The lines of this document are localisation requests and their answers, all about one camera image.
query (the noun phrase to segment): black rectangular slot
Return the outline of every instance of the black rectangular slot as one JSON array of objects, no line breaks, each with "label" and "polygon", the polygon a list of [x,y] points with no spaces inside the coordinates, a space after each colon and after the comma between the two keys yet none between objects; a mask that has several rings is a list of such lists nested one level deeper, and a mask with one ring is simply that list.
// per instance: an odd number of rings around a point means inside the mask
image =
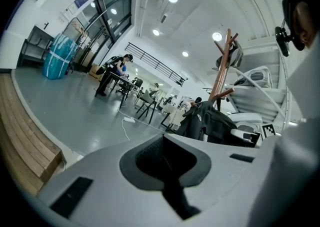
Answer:
[{"label": "black rectangular slot", "polygon": [[251,157],[251,156],[245,156],[245,155],[236,154],[236,153],[230,155],[230,158],[238,161],[248,162],[248,163],[252,163],[255,159],[254,157]]},{"label": "black rectangular slot", "polygon": [[92,179],[78,177],[50,208],[57,214],[69,218],[92,182]]}]

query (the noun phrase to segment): black shelving unit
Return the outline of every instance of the black shelving unit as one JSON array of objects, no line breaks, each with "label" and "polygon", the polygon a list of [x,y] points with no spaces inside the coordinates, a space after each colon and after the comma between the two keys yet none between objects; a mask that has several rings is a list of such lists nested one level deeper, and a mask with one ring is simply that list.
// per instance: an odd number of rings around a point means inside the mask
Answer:
[{"label": "black shelving unit", "polygon": [[24,60],[43,64],[53,40],[52,36],[34,26],[28,39],[24,40],[19,57],[19,66],[23,65]]}]

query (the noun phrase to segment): black railing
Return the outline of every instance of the black railing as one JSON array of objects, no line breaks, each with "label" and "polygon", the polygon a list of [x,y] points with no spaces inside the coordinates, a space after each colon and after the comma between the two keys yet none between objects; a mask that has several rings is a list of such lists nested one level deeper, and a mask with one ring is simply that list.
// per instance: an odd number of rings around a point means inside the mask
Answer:
[{"label": "black railing", "polygon": [[178,73],[174,72],[172,69],[170,69],[168,66],[164,65],[162,62],[148,54],[147,52],[143,51],[136,45],[129,42],[129,44],[126,46],[125,51],[132,54],[134,57],[139,58],[140,60],[144,61],[151,67],[155,68],[159,72],[161,72],[163,75],[167,76],[170,80],[173,80],[176,82],[179,86],[182,87],[182,85],[185,82],[185,79],[181,77]]},{"label": "black railing", "polygon": [[202,88],[204,89],[209,95],[211,94],[212,88]]}]

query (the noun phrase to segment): black bag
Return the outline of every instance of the black bag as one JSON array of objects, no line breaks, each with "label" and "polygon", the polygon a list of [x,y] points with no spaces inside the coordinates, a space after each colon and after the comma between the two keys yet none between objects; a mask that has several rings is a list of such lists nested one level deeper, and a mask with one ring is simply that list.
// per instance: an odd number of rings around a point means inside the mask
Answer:
[{"label": "black bag", "polygon": [[110,65],[116,65],[117,62],[119,61],[120,57],[119,56],[113,56],[111,57],[108,61],[106,61],[96,72],[96,75],[101,75],[103,73],[105,73],[106,69],[110,66]]},{"label": "black bag", "polygon": [[241,141],[231,135],[231,129],[237,129],[233,121],[216,110],[212,101],[204,101],[185,114],[176,134],[200,141],[206,134],[209,143],[241,145]]}]

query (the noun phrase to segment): desk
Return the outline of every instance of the desk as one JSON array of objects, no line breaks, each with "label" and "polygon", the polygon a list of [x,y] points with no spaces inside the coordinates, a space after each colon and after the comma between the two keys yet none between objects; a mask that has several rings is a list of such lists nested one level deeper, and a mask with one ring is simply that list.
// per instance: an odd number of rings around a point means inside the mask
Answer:
[{"label": "desk", "polygon": [[[180,126],[180,122],[185,119],[182,115],[185,114],[183,111],[179,110],[178,108],[172,106],[171,104],[166,104],[163,108],[163,111],[166,112],[165,118],[162,120],[161,125],[166,127],[167,130],[171,130],[173,125]],[[170,116],[169,123],[170,125],[165,125],[164,122]]]},{"label": "desk", "polygon": [[[115,80],[114,85],[113,85],[110,93],[114,90],[115,86],[117,85],[117,83],[118,83],[119,81],[122,81],[123,83],[126,84],[125,89],[124,89],[124,93],[123,93],[123,96],[122,96],[122,99],[121,99],[120,107],[119,107],[119,108],[121,108],[121,107],[122,107],[122,104],[124,103],[125,96],[128,97],[128,95],[126,95],[128,89],[130,89],[131,86],[134,86],[134,87],[137,87],[137,86],[134,85],[134,84],[132,84],[129,80],[126,80],[126,79],[118,76],[117,74],[115,74],[115,73],[113,73],[113,72],[110,72],[109,76],[108,76],[107,79],[104,81],[104,83],[109,79],[110,76],[112,76],[112,78]],[[94,97],[96,97],[99,92],[100,92],[100,90],[97,89],[96,92],[95,92]]]}]

